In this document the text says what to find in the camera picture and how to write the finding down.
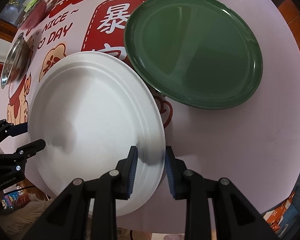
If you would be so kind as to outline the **large steel bowl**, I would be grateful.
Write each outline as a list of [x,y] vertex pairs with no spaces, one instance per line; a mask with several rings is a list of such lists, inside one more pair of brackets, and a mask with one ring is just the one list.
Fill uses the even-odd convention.
[[17,36],[6,56],[1,72],[0,87],[4,89],[10,83],[20,79],[30,59],[30,48],[24,33]]

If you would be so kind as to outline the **pink steel bowl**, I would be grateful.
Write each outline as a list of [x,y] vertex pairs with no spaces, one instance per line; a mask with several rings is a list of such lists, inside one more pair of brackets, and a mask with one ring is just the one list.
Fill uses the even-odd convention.
[[46,13],[45,0],[37,0],[30,9],[22,16],[17,28],[20,30],[32,29],[39,24]]

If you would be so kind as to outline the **green plate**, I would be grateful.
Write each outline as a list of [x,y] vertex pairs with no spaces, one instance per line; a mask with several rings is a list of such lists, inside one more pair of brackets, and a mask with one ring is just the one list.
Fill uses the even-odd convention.
[[124,44],[149,85],[188,106],[238,106],[262,79],[257,38],[217,0],[147,0],[130,15]]

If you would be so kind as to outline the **white paper plate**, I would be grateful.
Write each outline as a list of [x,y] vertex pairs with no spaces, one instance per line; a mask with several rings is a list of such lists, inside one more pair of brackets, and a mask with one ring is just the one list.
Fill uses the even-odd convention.
[[138,74],[111,55],[83,51],[58,61],[33,96],[28,133],[46,143],[35,163],[54,194],[75,178],[92,180],[114,169],[133,146],[133,192],[116,202],[117,215],[142,207],[161,180],[166,142],[157,104]]

